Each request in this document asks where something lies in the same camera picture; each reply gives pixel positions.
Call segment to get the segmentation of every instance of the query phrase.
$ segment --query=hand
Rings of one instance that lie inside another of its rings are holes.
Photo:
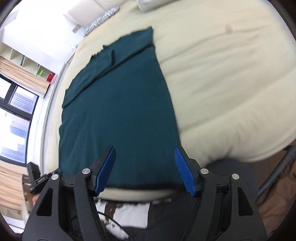
[[[37,199],[39,198],[40,196],[40,193],[35,195],[33,198],[32,198],[32,203],[33,203],[33,206],[35,206],[36,202],[37,202]]]

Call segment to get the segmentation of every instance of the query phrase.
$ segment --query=metal screw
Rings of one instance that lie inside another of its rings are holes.
[[[236,174],[236,173],[234,173],[234,174],[232,174],[232,178],[233,178],[234,180],[237,180],[237,179],[239,179],[239,175]]]
[[[83,174],[89,174],[91,172],[91,170],[89,169],[89,168],[84,168],[83,170],[82,170],[82,173]]]
[[[59,178],[59,175],[58,174],[53,174],[52,175],[52,180],[56,180],[56,179],[58,179]]]
[[[209,173],[209,170],[208,169],[205,169],[205,168],[202,168],[202,169],[200,169],[200,172],[202,174],[208,174]]]

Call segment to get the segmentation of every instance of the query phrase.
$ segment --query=white pillow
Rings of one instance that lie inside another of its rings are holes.
[[[149,11],[158,8],[175,0],[137,0],[139,8],[143,11]]]
[[[103,15],[105,12],[106,11],[93,0],[79,1],[76,5],[68,10],[69,15],[71,15],[79,25],[86,28],[89,27],[89,25],[91,25],[91,23],[96,18]]]
[[[95,2],[100,5],[104,10],[109,10],[112,7],[120,6],[127,0],[95,0]]]

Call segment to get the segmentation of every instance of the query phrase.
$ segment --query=pillow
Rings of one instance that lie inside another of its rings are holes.
[[[108,10],[115,6],[120,6],[122,3],[126,1],[127,0],[95,0],[95,2],[105,10]]]
[[[85,29],[83,37],[86,37],[91,31],[93,31],[96,27],[106,22],[113,14],[115,14],[118,11],[119,11],[119,6],[116,6],[109,9],[102,16],[98,17],[95,21],[91,23],[91,25],[88,28]]]
[[[149,11],[158,8],[175,0],[137,0],[139,8],[143,11]]]
[[[105,10],[93,0],[79,1],[68,10],[69,15],[71,15],[79,25],[86,28],[98,16],[104,14],[104,12]]]

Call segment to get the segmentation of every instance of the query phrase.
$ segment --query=dark green towel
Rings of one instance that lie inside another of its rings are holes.
[[[59,167],[74,175],[116,149],[107,187],[183,185],[174,162],[176,118],[153,44],[153,29],[121,37],[92,56],[66,90]]]

